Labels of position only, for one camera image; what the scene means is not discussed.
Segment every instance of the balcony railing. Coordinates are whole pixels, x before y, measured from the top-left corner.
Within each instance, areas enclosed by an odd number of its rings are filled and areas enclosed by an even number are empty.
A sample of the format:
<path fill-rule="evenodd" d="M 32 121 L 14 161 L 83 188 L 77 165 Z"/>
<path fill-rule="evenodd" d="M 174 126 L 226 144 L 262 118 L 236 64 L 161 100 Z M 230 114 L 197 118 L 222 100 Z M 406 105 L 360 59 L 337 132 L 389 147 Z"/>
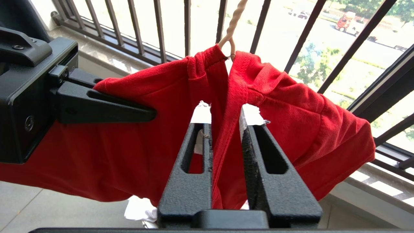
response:
<path fill-rule="evenodd" d="M 90 38 L 111 46 L 121 52 L 129 54 L 137 59 L 158 65 L 161 63 L 180 59 L 165 49 L 164 29 L 161 15 L 160 0 L 154 0 L 155 21 L 159 46 L 154 47 L 147 44 L 141 39 L 140 26 L 137 20 L 134 0 L 128 0 L 129 13 L 134 29 L 135 37 L 129 37 L 120 32 L 116 14 L 111 0 L 105 0 L 106 8 L 111 19 L 112 28 L 106 27 L 99 23 L 98 17 L 94 10 L 91 0 L 85 0 L 90 12 L 91 19 L 80 16 L 78 9 L 73 0 L 53 0 L 58 12 L 52 13 L 52 18 L 58 25 L 68 27 Z M 307 23 L 298 39 L 293 52 L 284 69 L 289 73 L 295 61 L 298 58 L 309 33 L 314 26 L 316 19 L 320 15 L 326 0 L 318 0 L 307 19 Z M 255 53 L 260 42 L 263 26 L 265 24 L 267 13 L 269 11 L 271 0 L 264 0 L 256 26 L 256 31 L 251 43 L 250 52 Z M 384 0 L 375 14 L 366 23 L 364 29 L 359 33 L 353 44 L 348 48 L 346 53 L 337 63 L 335 68 L 324 80 L 318 90 L 323 94 L 332 84 L 335 78 L 343 70 L 348 61 L 358 51 L 363 42 L 370 36 L 371 32 L 377 27 L 383 17 L 389 12 L 396 0 Z M 190 54 L 190 35 L 191 35 L 191 0 L 184 0 L 184 50 L 185 56 Z M 216 43 L 220 41 L 224 29 L 226 17 L 227 0 L 220 0 L 217 20 Z M 356 116 L 365 118 L 373 122 L 381 114 L 386 112 L 402 98 L 414 90 L 414 47 L 407 49 L 390 67 L 388 67 L 376 81 L 374 81 L 349 107 L 348 110 Z M 397 173 L 407 179 L 414 181 L 414 172 L 408 172 L 408 168 L 414 167 L 414 154 L 411 151 L 403 150 L 399 147 L 387 143 L 387 140 L 398 133 L 404 131 L 414 124 L 414 114 L 406 117 L 403 121 L 397 123 L 382 135 L 375 138 L 377 145 L 377 155 L 374 164 Z"/>

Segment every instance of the red shirt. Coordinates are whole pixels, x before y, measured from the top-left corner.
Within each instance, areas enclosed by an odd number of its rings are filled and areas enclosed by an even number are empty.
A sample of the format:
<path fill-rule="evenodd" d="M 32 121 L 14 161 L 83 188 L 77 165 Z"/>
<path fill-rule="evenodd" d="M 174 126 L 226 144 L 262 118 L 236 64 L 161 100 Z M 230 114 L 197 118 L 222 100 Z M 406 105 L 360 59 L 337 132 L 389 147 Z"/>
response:
<path fill-rule="evenodd" d="M 267 125 L 317 199 L 364 163 L 375 145 L 366 120 L 333 104 L 250 53 L 237 52 L 230 75 L 218 46 L 125 78 L 108 78 L 100 92 L 157 110 L 135 124 L 55 122 L 24 165 L 0 164 L 0 180 L 98 201 L 131 195 L 157 206 L 193 110 L 211 103 L 213 207 L 246 201 L 238 128 L 241 106 L 260 108 Z M 192 170 L 201 166 L 195 155 Z"/>

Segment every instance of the car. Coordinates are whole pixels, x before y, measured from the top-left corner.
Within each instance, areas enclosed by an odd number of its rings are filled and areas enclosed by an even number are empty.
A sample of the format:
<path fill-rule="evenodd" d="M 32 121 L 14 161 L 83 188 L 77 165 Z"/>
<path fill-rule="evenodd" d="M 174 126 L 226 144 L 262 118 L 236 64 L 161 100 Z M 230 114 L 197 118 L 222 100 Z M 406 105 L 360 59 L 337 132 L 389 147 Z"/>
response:
<path fill-rule="evenodd" d="M 290 12 L 288 12 L 289 15 L 298 17 L 300 19 L 308 19 L 310 16 L 310 13 L 305 11 L 305 10 L 301 10 L 301 11 L 295 11 L 293 9 L 290 10 Z"/>

